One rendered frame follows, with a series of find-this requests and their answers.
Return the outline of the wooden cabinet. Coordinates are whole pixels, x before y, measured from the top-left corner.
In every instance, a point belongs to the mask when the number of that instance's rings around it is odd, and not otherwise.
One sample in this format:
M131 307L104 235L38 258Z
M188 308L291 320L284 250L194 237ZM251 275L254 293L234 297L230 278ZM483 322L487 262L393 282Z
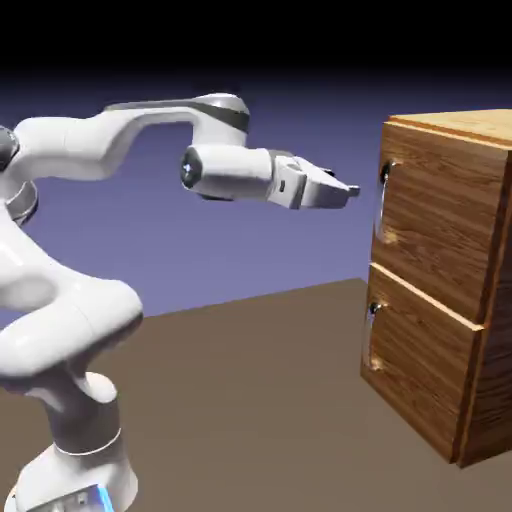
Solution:
M382 128L362 378L447 461L512 450L512 109Z

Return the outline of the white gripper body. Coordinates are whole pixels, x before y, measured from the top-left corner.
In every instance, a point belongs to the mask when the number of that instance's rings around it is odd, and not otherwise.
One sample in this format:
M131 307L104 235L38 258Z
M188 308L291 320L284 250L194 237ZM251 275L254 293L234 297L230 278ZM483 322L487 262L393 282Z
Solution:
M296 156L294 160L306 176L302 208L342 209L346 205L349 199L347 185L304 158Z

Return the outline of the tall wooden cabinet door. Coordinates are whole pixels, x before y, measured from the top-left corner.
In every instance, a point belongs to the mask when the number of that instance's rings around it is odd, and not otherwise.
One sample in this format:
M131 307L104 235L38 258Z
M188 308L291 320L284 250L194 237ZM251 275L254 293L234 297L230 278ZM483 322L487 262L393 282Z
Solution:
M475 324L486 316L512 175L512 143L389 120L380 161L395 160L385 241L371 259Z

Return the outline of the short wooden cabinet door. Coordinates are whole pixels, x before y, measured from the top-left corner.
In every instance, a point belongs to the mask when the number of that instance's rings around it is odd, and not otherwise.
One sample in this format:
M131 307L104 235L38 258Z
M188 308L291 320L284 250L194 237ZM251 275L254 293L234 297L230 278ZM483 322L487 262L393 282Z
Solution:
M462 444L476 354L485 327L475 324L385 267L369 267L367 307L378 302L373 356L361 376L448 462Z

